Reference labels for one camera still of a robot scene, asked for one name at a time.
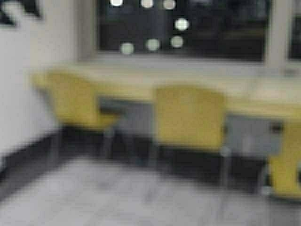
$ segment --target tiled floor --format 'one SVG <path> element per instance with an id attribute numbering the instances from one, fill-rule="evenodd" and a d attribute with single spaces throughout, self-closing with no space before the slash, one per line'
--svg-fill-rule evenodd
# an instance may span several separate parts
<path id="1" fill-rule="evenodd" d="M 300 206 L 77 157 L 0 202 L 1 226 L 299 226 Z"/>

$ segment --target chair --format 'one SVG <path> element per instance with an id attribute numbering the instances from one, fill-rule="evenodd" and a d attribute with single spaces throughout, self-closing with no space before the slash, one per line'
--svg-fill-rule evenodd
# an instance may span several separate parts
<path id="1" fill-rule="evenodd" d="M 260 184 L 270 174 L 272 194 L 283 198 L 300 199 L 299 167 L 301 163 L 301 122 L 284 123 L 281 151 L 268 158 Z"/>
<path id="2" fill-rule="evenodd" d="M 62 125 L 71 125 L 85 130 L 104 132 L 106 155 L 111 152 L 112 126 L 119 113 L 102 113 L 93 83 L 65 71 L 51 71 L 48 75 L 51 105 Z M 57 160 L 60 135 L 52 142 L 52 157 Z"/>
<path id="3" fill-rule="evenodd" d="M 223 147 L 225 97 L 192 85 L 169 85 L 155 90 L 155 140 L 150 165 L 157 165 L 158 146 L 183 147 L 223 157 L 221 183 L 228 182 L 229 150 Z"/>

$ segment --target chair backrest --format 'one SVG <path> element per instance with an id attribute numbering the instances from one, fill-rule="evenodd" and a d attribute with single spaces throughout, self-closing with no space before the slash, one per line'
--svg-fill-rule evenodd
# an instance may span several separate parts
<path id="1" fill-rule="evenodd" d="M 52 71 L 48 79 L 52 106 L 60 122 L 98 127 L 100 112 L 92 83 L 64 71 Z"/>
<path id="2" fill-rule="evenodd" d="M 156 139 L 164 145 L 219 151 L 223 143 L 225 98 L 190 85 L 155 91 Z"/>
<path id="3" fill-rule="evenodd" d="M 271 183 L 275 195 L 301 198 L 301 122 L 285 122 L 281 152 L 269 157 Z"/>

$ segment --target window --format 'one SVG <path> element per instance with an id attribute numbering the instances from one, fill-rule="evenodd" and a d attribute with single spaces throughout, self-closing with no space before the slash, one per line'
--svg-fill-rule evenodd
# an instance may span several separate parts
<path id="1" fill-rule="evenodd" d="M 270 2 L 98 0 L 98 48 L 262 60 Z"/>
<path id="2" fill-rule="evenodd" d="M 301 59 L 301 0 L 295 0 L 289 57 Z"/>

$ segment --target wall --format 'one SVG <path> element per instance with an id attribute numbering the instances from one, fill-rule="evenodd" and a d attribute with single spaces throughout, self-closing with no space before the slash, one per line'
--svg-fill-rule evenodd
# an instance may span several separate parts
<path id="1" fill-rule="evenodd" d="M 30 72 L 77 59 L 76 0 L 40 0 L 44 19 L 25 15 L 17 3 L 5 8 L 17 28 L 0 26 L 0 156 L 56 129 Z"/>

